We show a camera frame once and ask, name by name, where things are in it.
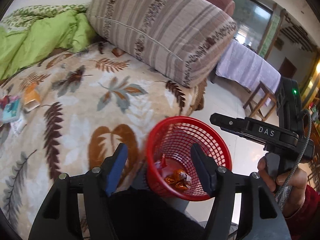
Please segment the leaf pattern beige blanket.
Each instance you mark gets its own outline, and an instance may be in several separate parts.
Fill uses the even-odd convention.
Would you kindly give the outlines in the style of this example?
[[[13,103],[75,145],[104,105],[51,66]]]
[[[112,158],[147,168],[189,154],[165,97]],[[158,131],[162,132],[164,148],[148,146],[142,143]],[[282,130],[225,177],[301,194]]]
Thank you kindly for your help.
[[[34,85],[40,104],[23,112],[21,128],[1,126],[1,210],[27,239],[54,181],[86,173],[129,149],[118,190],[142,165],[149,132],[161,120],[189,116],[203,105],[206,81],[185,88],[108,42],[61,51],[1,81],[1,96]]]

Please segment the teal small box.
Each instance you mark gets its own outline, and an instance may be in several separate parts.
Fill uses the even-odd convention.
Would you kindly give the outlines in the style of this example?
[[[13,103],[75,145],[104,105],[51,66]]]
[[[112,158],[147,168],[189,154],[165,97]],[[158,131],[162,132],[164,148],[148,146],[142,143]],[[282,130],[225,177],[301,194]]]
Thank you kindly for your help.
[[[22,106],[20,98],[8,103],[2,112],[2,122],[6,124],[17,121],[20,117],[21,109]]]

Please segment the red white wrapper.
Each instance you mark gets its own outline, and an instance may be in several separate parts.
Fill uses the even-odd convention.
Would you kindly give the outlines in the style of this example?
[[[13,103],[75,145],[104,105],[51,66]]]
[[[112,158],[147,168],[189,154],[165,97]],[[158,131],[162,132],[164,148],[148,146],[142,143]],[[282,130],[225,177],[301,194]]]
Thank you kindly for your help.
[[[162,178],[172,174],[172,165],[170,163],[170,159],[168,159],[165,154],[162,154],[160,159],[155,162],[155,167]]]

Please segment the orange snack packet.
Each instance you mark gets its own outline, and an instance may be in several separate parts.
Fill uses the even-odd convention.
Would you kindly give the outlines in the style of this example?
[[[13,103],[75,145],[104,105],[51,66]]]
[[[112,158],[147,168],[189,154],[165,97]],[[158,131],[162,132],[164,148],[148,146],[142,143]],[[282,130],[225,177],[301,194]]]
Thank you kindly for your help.
[[[26,112],[31,112],[41,104],[41,98],[37,83],[33,82],[28,85],[23,94],[23,108]]]

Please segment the glass door wooden frame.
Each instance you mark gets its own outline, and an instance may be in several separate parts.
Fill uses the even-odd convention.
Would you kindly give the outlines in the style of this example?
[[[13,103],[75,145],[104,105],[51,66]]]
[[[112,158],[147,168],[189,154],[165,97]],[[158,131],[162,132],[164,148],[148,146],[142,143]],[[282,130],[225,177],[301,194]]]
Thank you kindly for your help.
[[[267,59],[284,23],[287,11],[273,0],[233,0],[237,22],[234,38]]]

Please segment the orange foil wrapper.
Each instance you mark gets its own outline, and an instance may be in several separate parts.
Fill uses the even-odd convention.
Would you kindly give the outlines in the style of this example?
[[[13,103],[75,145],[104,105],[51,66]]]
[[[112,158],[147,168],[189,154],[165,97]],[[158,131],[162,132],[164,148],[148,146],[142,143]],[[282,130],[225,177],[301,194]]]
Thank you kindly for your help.
[[[191,189],[192,178],[184,170],[176,169],[164,181],[173,189],[184,192]]]

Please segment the red mesh plastic basket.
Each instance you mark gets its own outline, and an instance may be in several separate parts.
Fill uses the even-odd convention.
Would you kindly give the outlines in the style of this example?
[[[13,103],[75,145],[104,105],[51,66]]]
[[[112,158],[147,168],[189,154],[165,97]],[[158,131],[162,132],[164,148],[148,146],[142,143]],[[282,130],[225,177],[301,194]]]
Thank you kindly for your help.
[[[194,143],[217,165],[232,169],[229,149],[221,136],[208,124],[187,116],[175,116],[162,120],[149,133],[145,153],[148,164],[146,180],[149,188],[160,197],[176,197],[190,202],[210,199],[202,189],[190,155]],[[170,187],[158,173],[155,162],[162,154],[170,159],[172,172],[184,170],[192,178],[191,189],[180,192]]]

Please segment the brown wooden stool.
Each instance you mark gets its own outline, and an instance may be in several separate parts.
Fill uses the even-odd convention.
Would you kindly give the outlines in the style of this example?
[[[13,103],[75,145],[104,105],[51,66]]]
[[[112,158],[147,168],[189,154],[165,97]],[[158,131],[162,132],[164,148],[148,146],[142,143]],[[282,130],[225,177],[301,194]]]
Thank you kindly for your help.
[[[255,102],[254,97],[258,94],[260,90],[263,92],[263,96],[258,102]],[[263,105],[267,103],[268,100],[270,100],[273,103],[273,106],[265,115],[263,115],[261,108]],[[257,115],[262,121],[266,121],[270,117],[270,115],[276,110],[276,106],[277,103],[275,94],[263,82],[260,81],[257,88],[251,93],[250,97],[243,105],[243,109],[249,107],[249,109],[251,110],[248,116],[249,118],[253,118]]]

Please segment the white paper packet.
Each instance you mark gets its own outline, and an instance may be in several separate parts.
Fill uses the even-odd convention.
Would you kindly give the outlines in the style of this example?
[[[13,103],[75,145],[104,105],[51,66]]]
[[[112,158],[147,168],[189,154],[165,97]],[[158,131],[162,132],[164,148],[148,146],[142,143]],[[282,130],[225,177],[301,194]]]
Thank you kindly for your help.
[[[11,129],[16,136],[19,136],[22,133],[26,125],[27,120],[24,114],[20,114],[19,118],[16,121],[10,123]]]

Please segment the striped floral pillow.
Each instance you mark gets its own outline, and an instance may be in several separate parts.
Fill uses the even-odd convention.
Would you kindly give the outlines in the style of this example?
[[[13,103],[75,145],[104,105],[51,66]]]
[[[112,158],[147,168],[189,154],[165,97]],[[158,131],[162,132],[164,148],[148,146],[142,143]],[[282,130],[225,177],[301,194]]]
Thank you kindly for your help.
[[[206,0],[92,0],[86,15],[101,37],[187,88],[209,75],[236,30]]]

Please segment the lilac tablecloth table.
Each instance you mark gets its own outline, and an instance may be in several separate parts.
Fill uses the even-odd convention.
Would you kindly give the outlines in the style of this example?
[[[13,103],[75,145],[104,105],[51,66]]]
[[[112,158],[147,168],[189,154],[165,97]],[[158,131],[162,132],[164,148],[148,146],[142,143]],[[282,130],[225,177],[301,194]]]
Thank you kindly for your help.
[[[235,81],[250,91],[262,82],[270,91],[276,92],[281,78],[273,66],[237,40],[232,40],[221,56],[216,75]]]

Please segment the green quilt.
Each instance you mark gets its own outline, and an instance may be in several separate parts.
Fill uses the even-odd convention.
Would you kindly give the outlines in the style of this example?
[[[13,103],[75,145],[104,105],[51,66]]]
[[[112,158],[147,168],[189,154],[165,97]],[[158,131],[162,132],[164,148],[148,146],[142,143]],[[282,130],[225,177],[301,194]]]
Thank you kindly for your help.
[[[32,5],[1,19],[1,79],[45,59],[55,49],[82,51],[96,37],[87,4]]]

